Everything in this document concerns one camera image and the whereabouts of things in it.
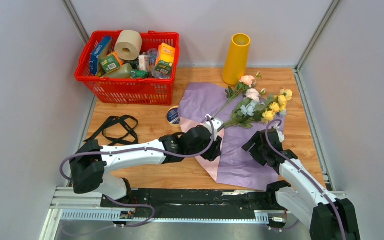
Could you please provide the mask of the yellow artificial flower bunch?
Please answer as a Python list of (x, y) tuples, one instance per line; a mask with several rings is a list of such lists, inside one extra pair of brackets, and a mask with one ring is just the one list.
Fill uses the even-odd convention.
[(229, 120), (223, 126), (250, 129), (253, 123), (268, 124), (276, 117), (285, 117), (293, 91), (287, 88), (282, 89), (278, 95), (270, 94), (267, 98), (261, 96), (261, 92), (254, 88), (246, 90), (243, 100), (232, 110)]

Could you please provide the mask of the pink purple wrapping paper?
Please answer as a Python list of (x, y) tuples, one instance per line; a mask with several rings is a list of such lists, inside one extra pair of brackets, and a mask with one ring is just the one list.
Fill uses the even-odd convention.
[[(225, 106), (225, 90), (224, 87), (212, 83), (189, 84), (178, 108), (181, 130), (187, 132), (205, 122), (207, 114), (227, 122), (244, 97), (239, 95)], [(278, 181), (279, 175), (268, 165), (262, 166), (256, 162), (242, 147), (257, 131), (265, 128), (265, 124), (255, 123), (248, 129), (239, 126), (224, 129), (221, 132), (221, 156), (212, 162), (202, 157), (197, 157), (196, 160), (219, 184), (264, 191), (268, 184)]]

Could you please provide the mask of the pink artificial flower stem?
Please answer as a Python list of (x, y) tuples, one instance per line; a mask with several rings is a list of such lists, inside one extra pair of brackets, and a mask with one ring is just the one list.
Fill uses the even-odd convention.
[(262, 74), (260, 71), (258, 71), (255, 75), (244, 75), (239, 80), (238, 83), (235, 85), (234, 88), (228, 87), (226, 92), (227, 101), (226, 103), (221, 107), (221, 109), (215, 114), (214, 117), (216, 117), (231, 101), (239, 97), (240, 95), (243, 95), (245, 99), (249, 99), (254, 102), (260, 101), (261, 93), (255, 89), (257, 85), (257, 79), (261, 79)]

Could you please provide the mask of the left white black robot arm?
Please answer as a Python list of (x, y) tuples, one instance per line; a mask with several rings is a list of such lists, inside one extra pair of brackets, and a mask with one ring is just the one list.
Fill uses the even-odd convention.
[(79, 195), (101, 193), (120, 207), (127, 207), (133, 201), (130, 186), (127, 180), (112, 176), (113, 171), (179, 163), (194, 157), (213, 162), (221, 155), (222, 140), (217, 128), (208, 124), (141, 144), (100, 146), (97, 140), (90, 140), (68, 159), (73, 191)]

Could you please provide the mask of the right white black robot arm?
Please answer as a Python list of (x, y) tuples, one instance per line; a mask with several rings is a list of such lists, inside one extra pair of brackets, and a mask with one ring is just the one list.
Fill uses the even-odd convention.
[(242, 146), (257, 163), (283, 178), (267, 185), (266, 205), (289, 210), (308, 228), (313, 240), (361, 239), (353, 203), (323, 187), (292, 150), (283, 148), (284, 138), (274, 128), (261, 130)]

